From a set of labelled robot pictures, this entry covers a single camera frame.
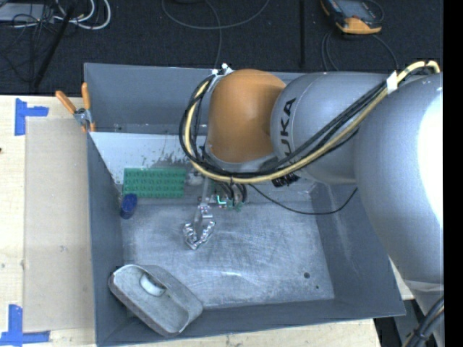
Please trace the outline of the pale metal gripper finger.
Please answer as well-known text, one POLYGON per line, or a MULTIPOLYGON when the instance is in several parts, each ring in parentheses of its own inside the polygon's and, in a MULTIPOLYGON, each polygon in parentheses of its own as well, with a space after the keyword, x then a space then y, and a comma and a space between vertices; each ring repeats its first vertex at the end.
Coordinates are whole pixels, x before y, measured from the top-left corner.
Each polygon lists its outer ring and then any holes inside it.
POLYGON ((193 218, 187 221, 182 229, 184 242, 190 249, 197 249, 199 245, 200 236, 198 235, 197 228, 201 222, 200 209, 197 208, 193 218))
POLYGON ((200 217, 198 221, 199 237, 197 246, 200 247, 208 242, 211 238, 216 221, 213 217, 213 213, 208 206, 202 206, 200 208, 200 217))

